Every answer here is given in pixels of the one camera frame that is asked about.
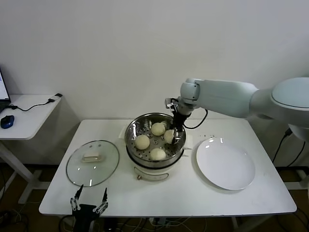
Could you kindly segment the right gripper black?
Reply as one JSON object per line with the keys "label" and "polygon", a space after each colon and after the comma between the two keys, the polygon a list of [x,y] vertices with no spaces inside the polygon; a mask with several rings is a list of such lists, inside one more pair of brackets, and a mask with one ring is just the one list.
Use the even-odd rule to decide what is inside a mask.
{"label": "right gripper black", "polygon": [[173,121],[169,125],[169,130],[173,130],[171,144],[174,145],[181,140],[184,122],[191,115],[194,108],[192,105],[183,102],[173,103]]}

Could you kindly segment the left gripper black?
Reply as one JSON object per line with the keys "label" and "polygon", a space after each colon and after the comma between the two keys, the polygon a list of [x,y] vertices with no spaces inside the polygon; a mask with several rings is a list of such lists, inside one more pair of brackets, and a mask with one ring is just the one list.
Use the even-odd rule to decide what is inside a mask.
{"label": "left gripper black", "polygon": [[99,206],[79,204],[79,198],[83,190],[83,185],[76,191],[74,197],[70,199],[72,215],[75,218],[73,232],[88,232],[92,221],[98,218],[98,214],[102,214],[108,207],[107,188],[105,188],[102,202]]}

